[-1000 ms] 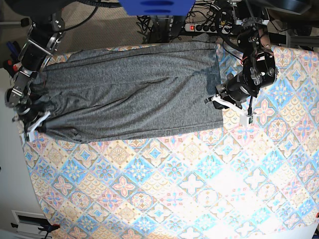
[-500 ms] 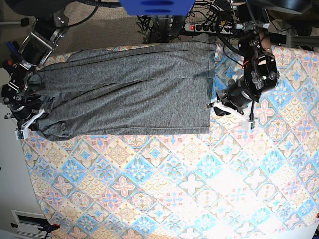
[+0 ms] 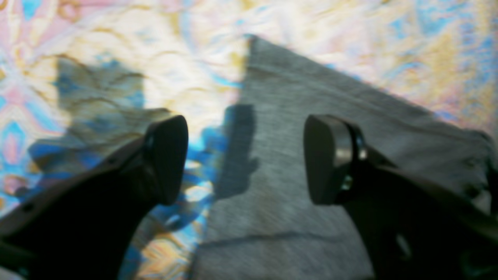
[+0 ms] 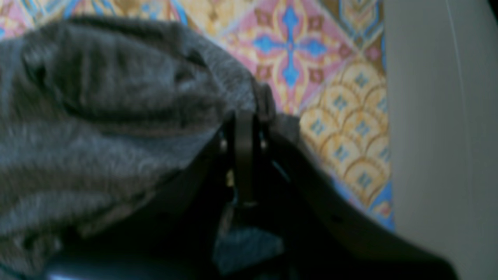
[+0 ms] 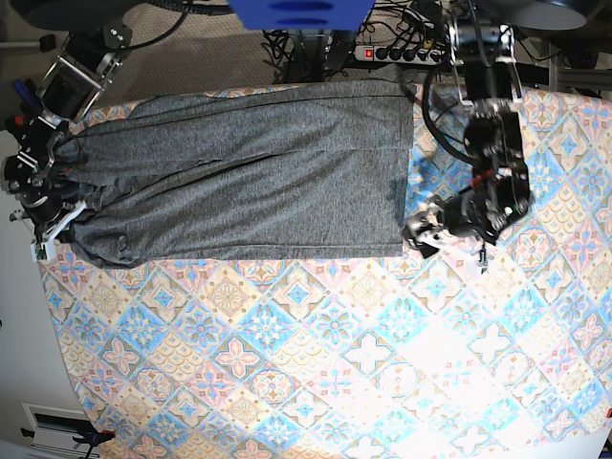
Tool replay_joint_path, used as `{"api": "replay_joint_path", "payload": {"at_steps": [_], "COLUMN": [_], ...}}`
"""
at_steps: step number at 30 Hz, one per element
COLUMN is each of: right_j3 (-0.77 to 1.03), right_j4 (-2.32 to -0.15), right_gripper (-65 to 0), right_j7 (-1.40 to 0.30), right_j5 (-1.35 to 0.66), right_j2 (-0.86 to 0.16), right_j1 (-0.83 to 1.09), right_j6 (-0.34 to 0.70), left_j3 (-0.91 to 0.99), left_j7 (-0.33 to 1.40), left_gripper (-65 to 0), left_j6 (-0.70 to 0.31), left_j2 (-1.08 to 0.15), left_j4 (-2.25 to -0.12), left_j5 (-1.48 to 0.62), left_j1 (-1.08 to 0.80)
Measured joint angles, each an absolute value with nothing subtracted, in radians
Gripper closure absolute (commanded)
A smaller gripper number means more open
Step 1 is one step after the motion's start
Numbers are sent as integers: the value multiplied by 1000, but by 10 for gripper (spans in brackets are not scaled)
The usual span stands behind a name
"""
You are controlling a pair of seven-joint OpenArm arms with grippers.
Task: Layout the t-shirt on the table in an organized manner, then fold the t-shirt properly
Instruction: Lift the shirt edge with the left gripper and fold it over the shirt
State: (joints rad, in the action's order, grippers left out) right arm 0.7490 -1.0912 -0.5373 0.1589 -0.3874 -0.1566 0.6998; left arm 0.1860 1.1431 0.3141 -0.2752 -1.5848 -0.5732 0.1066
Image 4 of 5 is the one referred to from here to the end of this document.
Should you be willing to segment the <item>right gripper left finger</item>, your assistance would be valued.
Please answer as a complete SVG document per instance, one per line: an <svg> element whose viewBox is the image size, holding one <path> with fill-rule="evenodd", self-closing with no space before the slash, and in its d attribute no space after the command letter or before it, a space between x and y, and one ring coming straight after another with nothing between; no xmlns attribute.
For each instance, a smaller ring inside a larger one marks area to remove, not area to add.
<svg viewBox="0 0 498 280"><path fill-rule="evenodd" d="M66 248L45 280L219 280L212 262L223 209L256 205L254 114L231 114L194 161L130 217Z"/></svg>

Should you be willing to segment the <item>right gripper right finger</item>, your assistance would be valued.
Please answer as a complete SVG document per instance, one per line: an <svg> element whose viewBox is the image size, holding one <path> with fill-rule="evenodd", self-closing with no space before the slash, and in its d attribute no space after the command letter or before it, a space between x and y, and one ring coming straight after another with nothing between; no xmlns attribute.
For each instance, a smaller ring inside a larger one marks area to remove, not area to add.
<svg viewBox="0 0 498 280"><path fill-rule="evenodd" d="M336 191L300 139L298 120L276 113L267 84L254 84L254 196L284 244L296 280L456 280L442 257L377 225Z"/></svg>

